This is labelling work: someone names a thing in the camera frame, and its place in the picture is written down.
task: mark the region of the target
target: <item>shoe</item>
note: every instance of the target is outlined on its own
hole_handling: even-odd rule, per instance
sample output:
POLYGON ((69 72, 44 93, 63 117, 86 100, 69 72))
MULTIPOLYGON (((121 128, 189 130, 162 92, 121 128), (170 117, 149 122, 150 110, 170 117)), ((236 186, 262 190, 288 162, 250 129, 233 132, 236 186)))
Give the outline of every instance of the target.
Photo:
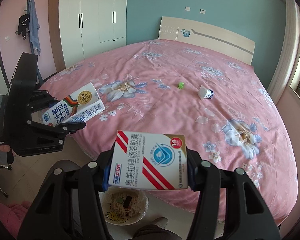
POLYGON ((152 225, 156 225, 159 228, 165 229, 165 227, 168 224, 168 219, 167 218, 157 218, 155 220, 152 221, 151 223, 152 225))

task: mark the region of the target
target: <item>blue cloth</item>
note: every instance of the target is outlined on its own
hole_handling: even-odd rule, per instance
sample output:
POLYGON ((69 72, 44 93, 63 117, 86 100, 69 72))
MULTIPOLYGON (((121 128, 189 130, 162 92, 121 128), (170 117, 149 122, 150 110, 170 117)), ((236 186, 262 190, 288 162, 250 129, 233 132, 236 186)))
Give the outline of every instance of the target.
POLYGON ((40 28, 37 13, 35 11, 35 3, 34 0, 31 0, 29 2, 29 14, 30 14, 30 24, 29 24, 29 36, 30 36, 30 42, 33 45, 34 52, 37 51, 37 53, 40 55, 40 42, 39 42, 39 35, 38 30, 40 28))

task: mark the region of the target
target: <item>plastic bag liner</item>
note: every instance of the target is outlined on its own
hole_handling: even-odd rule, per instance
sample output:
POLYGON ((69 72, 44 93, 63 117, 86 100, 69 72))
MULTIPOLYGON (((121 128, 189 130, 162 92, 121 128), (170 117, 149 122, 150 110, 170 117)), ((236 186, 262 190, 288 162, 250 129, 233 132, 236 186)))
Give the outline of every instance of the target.
POLYGON ((148 210, 149 200, 142 190, 134 190, 129 188, 120 188, 120 187, 111 186, 105 193, 99 192, 99 197, 100 197, 102 212, 105 217, 105 220, 106 222, 113 225, 127 226, 127 225, 137 223, 139 220, 141 220, 141 218, 143 218, 146 215, 146 212, 148 210), (134 194, 138 195, 136 205, 140 207, 140 211, 133 218, 122 218, 116 212, 112 212, 110 210, 110 204, 112 202, 112 194, 118 192, 124 192, 127 194, 133 192, 134 194))

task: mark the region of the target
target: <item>floor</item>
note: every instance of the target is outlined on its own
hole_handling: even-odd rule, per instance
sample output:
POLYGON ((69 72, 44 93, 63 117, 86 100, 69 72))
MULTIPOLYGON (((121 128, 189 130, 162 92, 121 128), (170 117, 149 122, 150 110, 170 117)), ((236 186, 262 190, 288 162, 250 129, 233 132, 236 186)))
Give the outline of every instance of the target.
MULTIPOLYGON (((9 194, 8 198, 0 194, 0 200, 5 204, 21 203, 24 200, 33 201, 50 167, 64 159, 71 160, 79 166, 90 161, 71 137, 66 138, 61 152, 30 157, 17 156, 12 164, 12 171, 0 171, 0 186, 9 194)), ((150 194, 147 196, 149 209, 138 223, 130 226, 115 226, 107 223, 112 237, 115 240, 130 239, 137 229, 164 216, 169 220, 166 229, 186 239, 194 214, 170 206, 150 194)), ((223 225, 218 224, 215 237, 221 236, 222 232, 223 225)))

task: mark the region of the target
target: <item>white curtain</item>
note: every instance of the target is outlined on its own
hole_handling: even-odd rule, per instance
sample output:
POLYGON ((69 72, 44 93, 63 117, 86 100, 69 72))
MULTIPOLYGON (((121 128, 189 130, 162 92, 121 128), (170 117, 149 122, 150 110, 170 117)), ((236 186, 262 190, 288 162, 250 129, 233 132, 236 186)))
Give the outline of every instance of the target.
POLYGON ((286 0, 286 29, 277 68, 268 93, 277 104, 285 89, 295 63, 300 36, 300 10, 295 0, 286 0))

